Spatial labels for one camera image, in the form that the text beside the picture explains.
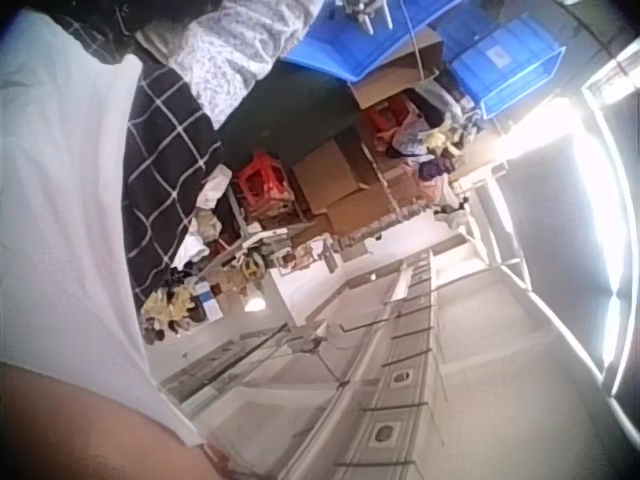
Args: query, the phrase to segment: blue plastic crate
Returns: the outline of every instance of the blue plastic crate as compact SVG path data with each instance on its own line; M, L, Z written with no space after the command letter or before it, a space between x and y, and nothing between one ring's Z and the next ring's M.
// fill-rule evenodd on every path
M524 15L481 40L451 68L484 118L491 118L553 78L564 52Z
M461 0L404 0L414 31L438 18ZM389 29L382 13L369 35L343 9L334 10L329 0L320 11L304 39L294 47L285 60L355 82L379 65L398 46L410 37L400 0L388 0L393 29ZM331 19L332 10L335 18Z
M453 62L498 28L500 24L478 5L464 3L456 7L436 28L444 40L444 59Z

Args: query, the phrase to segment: open cardboard box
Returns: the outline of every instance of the open cardboard box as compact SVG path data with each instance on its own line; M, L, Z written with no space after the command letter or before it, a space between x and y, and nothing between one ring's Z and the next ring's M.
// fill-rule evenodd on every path
M416 35L416 43L420 49L425 79L433 78L442 63L442 37L430 28L424 28ZM364 110L420 81L413 41L409 38L384 64L359 82L350 83L349 87Z

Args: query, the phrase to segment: person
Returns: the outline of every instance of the person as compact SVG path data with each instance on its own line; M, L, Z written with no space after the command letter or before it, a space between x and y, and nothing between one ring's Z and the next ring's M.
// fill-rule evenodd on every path
M68 0L3 29L2 433L29 478L216 477L151 376L138 312L224 162L216 129L322 0L208 4L167 65L119 41L151 3L103 0L96 18Z

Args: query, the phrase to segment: label on blue crate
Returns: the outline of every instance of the label on blue crate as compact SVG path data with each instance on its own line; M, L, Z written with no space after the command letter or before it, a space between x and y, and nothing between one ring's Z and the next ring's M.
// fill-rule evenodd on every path
M487 57L496 64L498 68L504 68L511 63L511 57L505 52L500 45L496 45L485 52Z

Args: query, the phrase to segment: bare skin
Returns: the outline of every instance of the bare skin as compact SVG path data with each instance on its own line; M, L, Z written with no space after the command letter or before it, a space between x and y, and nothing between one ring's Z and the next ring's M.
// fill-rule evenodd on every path
M124 405L2 367L2 440L25 478L221 478L196 448Z

